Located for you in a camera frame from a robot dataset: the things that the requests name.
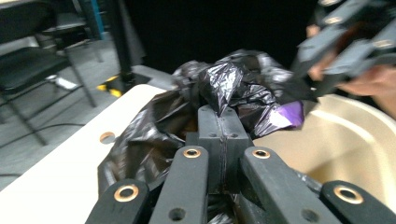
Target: black chair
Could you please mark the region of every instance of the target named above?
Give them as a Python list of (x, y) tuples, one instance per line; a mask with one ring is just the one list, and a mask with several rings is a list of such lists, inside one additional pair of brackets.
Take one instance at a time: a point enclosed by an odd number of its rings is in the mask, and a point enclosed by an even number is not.
[[(5, 44), (54, 27), (56, 13), (49, 3), (39, 0), (21, 0), (0, 5), (0, 23), (0, 44)], [(13, 104), (13, 101), (22, 95), (46, 83), (53, 83), (53, 80), (47, 77), (67, 67), (71, 67), (78, 81), (77, 86), (68, 90), (67, 94), (56, 97), (54, 101), (45, 104), (29, 117), (25, 117)], [(0, 56), (0, 95), (4, 100), (0, 106), (9, 105), (42, 145), (46, 145), (47, 142), (29, 122), (29, 119), (80, 88), (84, 90), (90, 104), (95, 107), (96, 104), (78, 70), (67, 57), (54, 54), (47, 49), (32, 47), (17, 49)]]
[[(94, 35), (90, 24), (88, 24), (88, 6), (85, 1), (79, 0), (47, 0), (51, 2), (57, 13), (57, 24), (44, 31), (43, 35), (51, 35), (56, 32), (57, 48), (63, 50), (65, 54), (71, 48), (77, 46), (91, 47), (97, 61), (103, 61), (102, 56), (97, 48), (92, 46), (92, 42), (99, 39), (99, 34)], [(43, 35), (37, 35), (37, 41), (41, 46), (51, 43), (51, 39)]]

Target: crumpled black plastic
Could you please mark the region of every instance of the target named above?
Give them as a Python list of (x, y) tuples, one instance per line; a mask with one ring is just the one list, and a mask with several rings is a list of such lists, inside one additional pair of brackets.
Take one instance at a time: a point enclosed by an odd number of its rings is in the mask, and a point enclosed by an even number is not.
[(228, 106), (252, 139), (303, 123), (300, 100), (311, 90), (267, 54), (238, 50), (214, 64), (191, 61), (173, 74), (177, 89), (155, 96), (118, 137), (98, 167), (99, 194), (133, 178), (150, 190), (164, 178), (187, 132), (197, 132), (197, 109), (211, 105), (221, 116)]

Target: chair backrest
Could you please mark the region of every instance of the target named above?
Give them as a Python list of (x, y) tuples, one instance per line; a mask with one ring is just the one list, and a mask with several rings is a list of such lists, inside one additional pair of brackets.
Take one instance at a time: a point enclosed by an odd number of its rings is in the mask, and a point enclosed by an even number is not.
[(20, 0), (0, 5), (0, 44), (56, 26), (52, 5), (40, 0)]

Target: black curtain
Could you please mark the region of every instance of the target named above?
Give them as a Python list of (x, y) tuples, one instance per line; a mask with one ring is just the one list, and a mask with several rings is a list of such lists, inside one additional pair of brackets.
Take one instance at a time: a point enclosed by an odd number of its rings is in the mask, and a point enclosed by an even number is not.
[(289, 68), (317, 0), (126, 0), (147, 56), (173, 73), (190, 60), (213, 63), (237, 49), (270, 54)]

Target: dark background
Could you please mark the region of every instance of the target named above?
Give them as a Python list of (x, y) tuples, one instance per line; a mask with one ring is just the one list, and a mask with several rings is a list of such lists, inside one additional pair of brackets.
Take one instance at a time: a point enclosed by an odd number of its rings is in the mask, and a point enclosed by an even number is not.
[(213, 63), (238, 49), (267, 52), (289, 68), (317, 0), (129, 0), (147, 57), (173, 73), (191, 60)]

